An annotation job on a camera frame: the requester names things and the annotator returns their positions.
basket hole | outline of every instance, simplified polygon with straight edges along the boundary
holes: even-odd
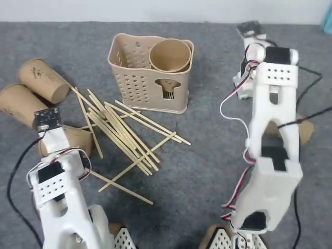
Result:
[[[156,79],[155,83],[162,86],[162,96],[164,99],[174,99],[174,89],[180,87],[180,82],[172,79]]]

white wall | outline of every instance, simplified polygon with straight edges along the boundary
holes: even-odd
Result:
[[[331,0],[0,0],[0,21],[320,24]]]

utensil holder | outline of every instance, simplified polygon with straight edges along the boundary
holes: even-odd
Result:
[[[155,110],[181,114],[188,104],[188,80],[192,66],[194,45],[183,40],[190,48],[190,63],[178,73],[151,69],[149,52],[158,42],[158,36],[133,36],[117,34],[112,42],[108,63],[119,85],[124,104],[136,109]],[[160,84],[163,80],[177,81],[173,94],[165,94]]]

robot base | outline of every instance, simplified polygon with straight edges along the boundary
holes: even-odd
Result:
[[[261,236],[253,234],[244,238],[232,232],[228,225],[213,225],[202,240],[199,249],[268,249]]]

pile of chopsticks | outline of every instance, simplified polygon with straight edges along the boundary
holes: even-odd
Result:
[[[105,133],[105,135],[109,137],[110,140],[113,141],[117,147],[119,147],[123,153],[132,161],[128,167],[122,170],[113,179],[107,179],[100,174],[91,171],[92,175],[106,182],[106,184],[99,189],[99,192],[103,191],[110,185],[113,185],[149,204],[153,204],[150,200],[122,187],[121,185],[115,183],[115,181],[117,181],[135,166],[137,166],[147,176],[152,175],[153,170],[158,171],[157,164],[160,163],[160,160],[154,154],[154,151],[168,140],[174,140],[179,143],[183,142],[188,145],[190,145],[190,143],[182,137],[178,136],[176,132],[168,130],[167,128],[142,115],[139,111],[133,110],[132,108],[124,105],[119,101],[115,102],[122,108],[111,103],[102,103],[91,90],[87,89],[90,98],[89,101],[78,91],[76,87],[74,88],[71,85],[70,87],[78,97],[79,104],[87,122],[87,126],[81,127],[81,129],[89,129],[92,132],[94,143],[100,158],[103,158],[103,153],[95,136],[93,127],[100,128]],[[89,106],[88,112],[84,107],[84,102]],[[135,132],[125,123],[123,119],[127,117],[130,117],[139,123],[151,128],[152,130],[164,135],[165,139],[163,139],[153,148],[149,149],[148,146],[138,137],[138,135],[135,134]]]

